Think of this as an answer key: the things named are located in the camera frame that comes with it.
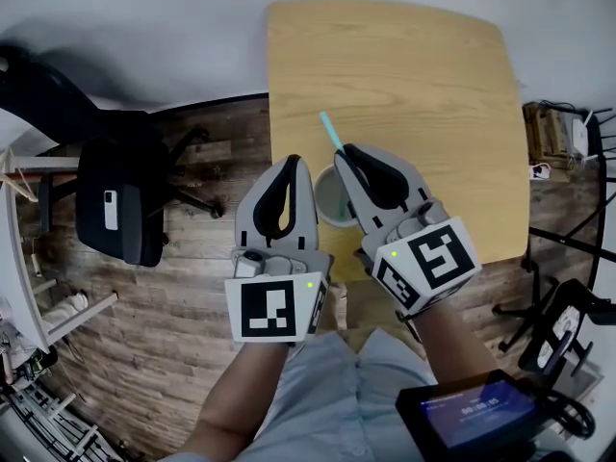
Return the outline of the black router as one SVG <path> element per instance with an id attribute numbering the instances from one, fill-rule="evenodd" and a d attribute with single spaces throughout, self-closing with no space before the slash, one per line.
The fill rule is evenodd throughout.
<path id="1" fill-rule="evenodd" d="M 598 163 L 600 177 L 616 186 L 616 109 L 593 111 L 588 122 L 589 154 Z"/>

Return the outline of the black office chair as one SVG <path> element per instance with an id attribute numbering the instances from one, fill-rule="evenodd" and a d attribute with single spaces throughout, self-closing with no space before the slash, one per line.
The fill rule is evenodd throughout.
<path id="1" fill-rule="evenodd" d="M 164 208 L 173 201 L 221 218 L 222 205 L 204 202 L 170 184 L 179 158 L 196 139 L 194 128 L 173 148 L 144 111 L 98 108 L 70 80 L 26 50 L 0 45 L 0 109 L 21 118 L 60 145 L 82 146 L 75 179 L 38 185 L 41 229 L 50 230 L 52 206 L 75 196 L 75 227 L 86 246 L 129 265 L 156 267 L 168 243 Z M 117 191 L 118 230 L 104 223 L 104 191 Z"/>

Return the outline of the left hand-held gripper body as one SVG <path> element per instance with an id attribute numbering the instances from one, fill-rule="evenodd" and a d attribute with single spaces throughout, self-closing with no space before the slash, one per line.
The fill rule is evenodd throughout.
<path id="1" fill-rule="evenodd" d="M 319 250 L 274 254 L 237 247 L 232 261 L 234 274 L 224 286 L 235 342 L 296 344 L 316 334 L 332 255 Z"/>

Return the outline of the white desk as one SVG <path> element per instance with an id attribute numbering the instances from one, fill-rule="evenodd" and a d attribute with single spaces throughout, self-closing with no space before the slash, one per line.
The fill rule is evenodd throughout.
<path id="1" fill-rule="evenodd" d="M 36 302 L 18 226 L 15 196 L 38 199 L 25 181 L 25 172 L 70 170 L 76 158 L 19 157 L 10 149 L 0 153 L 0 315 L 35 347 L 44 352 L 74 329 L 118 301 L 117 293 L 89 305 L 76 315 L 47 330 Z"/>

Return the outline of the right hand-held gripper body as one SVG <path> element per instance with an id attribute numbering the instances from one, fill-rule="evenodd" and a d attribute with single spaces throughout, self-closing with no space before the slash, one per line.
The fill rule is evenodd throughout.
<path id="1" fill-rule="evenodd" d="M 369 275 L 393 297 L 400 317 L 418 316 L 481 271 L 462 219 L 449 216 L 437 198 L 366 234 L 361 245 Z"/>

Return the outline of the white router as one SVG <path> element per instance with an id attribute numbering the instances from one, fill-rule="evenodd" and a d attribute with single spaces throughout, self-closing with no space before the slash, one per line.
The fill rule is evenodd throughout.
<path id="1" fill-rule="evenodd" d="M 575 116 L 572 120 L 572 147 L 582 158 L 587 158 L 589 155 L 588 123 L 592 114 L 593 112 L 589 112 L 584 118 Z"/>

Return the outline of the chair with patterned cushion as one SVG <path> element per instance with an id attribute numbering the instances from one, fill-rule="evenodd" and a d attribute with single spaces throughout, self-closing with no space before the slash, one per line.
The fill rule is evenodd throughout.
<path id="1" fill-rule="evenodd" d="M 518 361 L 519 368 L 554 377 L 555 372 L 562 372 L 558 365 L 572 352 L 578 359 L 570 372 L 575 377 L 594 345 L 590 342 L 584 347 L 578 340 L 585 319 L 601 326 L 616 325 L 616 302 L 597 297 L 577 279 L 560 283 L 532 326 L 530 341 Z"/>

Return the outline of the person's left forearm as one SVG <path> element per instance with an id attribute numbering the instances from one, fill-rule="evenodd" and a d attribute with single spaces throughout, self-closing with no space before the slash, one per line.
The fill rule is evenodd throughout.
<path id="1" fill-rule="evenodd" d="M 206 397 L 180 453 L 231 462 L 254 440 L 275 396 L 290 347 L 245 344 Z"/>

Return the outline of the person's light blue clothing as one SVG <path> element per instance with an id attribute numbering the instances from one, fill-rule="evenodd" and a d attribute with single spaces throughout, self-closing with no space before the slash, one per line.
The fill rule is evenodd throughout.
<path id="1" fill-rule="evenodd" d="M 354 352 L 336 332 L 289 352 L 252 443 L 231 462 L 424 462 L 395 403 L 437 382 L 427 358 L 376 329 Z M 160 462 L 212 462 L 176 451 Z"/>

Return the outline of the person's right forearm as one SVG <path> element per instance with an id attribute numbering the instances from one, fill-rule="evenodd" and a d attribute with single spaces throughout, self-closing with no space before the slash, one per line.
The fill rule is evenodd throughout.
<path id="1" fill-rule="evenodd" d="M 439 383 L 449 383 L 497 370 L 491 351 L 446 301 L 414 317 L 428 364 Z"/>

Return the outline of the white phone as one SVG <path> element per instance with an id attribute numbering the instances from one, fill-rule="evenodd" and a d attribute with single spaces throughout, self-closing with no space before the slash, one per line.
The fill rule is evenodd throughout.
<path id="1" fill-rule="evenodd" d="M 107 230 L 118 230 L 117 191 L 104 191 L 104 223 Z"/>

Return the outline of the black screen device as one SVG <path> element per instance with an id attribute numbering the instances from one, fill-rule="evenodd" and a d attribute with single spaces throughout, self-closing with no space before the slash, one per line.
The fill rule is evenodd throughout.
<path id="1" fill-rule="evenodd" d="M 527 462 L 548 420 L 502 370 L 403 389 L 396 409 L 424 462 Z"/>

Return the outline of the black tripod stand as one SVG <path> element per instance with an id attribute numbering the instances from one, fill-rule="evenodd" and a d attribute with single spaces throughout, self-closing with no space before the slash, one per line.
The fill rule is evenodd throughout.
<path id="1" fill-rule="evenodd" d="M 458 307 L 499 362 L 516 362 L 549 305 L 598 301 L 616 320 L 616 285 L 600 291 L 602 168 L 577 167 L 567 182 L 530 185 L 529 236 L 520 257 L 486 265 Z"/>

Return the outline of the white cup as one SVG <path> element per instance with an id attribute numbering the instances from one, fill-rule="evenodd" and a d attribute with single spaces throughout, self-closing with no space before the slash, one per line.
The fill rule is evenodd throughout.
<path id="1" fill-rule="evenodd" d="M 328 225 L 339 229 L 358 225 L 344 184 L 333 165 L 324 168 L 317 176 L 314 197 L 318 215 Z"/>

